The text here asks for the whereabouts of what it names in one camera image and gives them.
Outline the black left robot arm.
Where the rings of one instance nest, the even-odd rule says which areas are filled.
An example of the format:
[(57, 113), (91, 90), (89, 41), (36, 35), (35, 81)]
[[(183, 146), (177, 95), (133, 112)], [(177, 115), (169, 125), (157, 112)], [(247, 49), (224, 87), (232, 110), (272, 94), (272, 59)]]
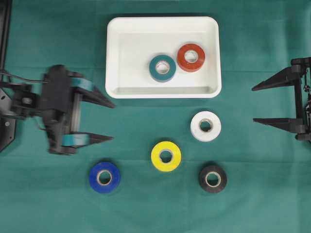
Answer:
[(47, 134), (48, 151), (54, 154), (75, 154), (81, 147), (102, 143), (112, 137), (79, 132), (81, 102), (109, 108), (115, 105), (87, 80), (83, 74), (68, 70), (64, 65), (48, 68), (42, 80), (15, 77), (4, 69), (12, 1), (0, 2), (0, 149), (15, 139), (17, 120), (41, 117), (41, 130)]

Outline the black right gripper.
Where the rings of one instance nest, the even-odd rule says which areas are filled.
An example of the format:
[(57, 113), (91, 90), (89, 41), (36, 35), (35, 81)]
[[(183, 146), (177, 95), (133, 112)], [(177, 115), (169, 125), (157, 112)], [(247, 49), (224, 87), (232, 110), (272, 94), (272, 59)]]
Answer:
[(311, 85), (307, 82), (307, 73), (311, 69), (311, 58), (291, 60), (287, 67), (269, 79), (254, 86), (252, 91), (292, 85), (294, 81), (296, 118), (254, 118), (253, 121), (278, 129), (295, 133), (296, 140), (311, 140)]

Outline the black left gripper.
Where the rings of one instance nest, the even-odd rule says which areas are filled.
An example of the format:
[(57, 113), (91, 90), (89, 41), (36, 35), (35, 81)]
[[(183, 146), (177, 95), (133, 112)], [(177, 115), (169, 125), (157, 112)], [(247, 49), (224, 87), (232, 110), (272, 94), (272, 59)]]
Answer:
[(76, 147), (84, 147), (112, 140), (113, 137), (94, 133), (67, 133), (72, 117), (72, 98), (75, 93), (82, 95), (82, 101), (115, 108), (94, 84), (81, 74), (67, 70), (64, 65), (50, 67), (43, 80), (40, 96), (40, 112), (46, 130), (49, 152), (72, 155)]

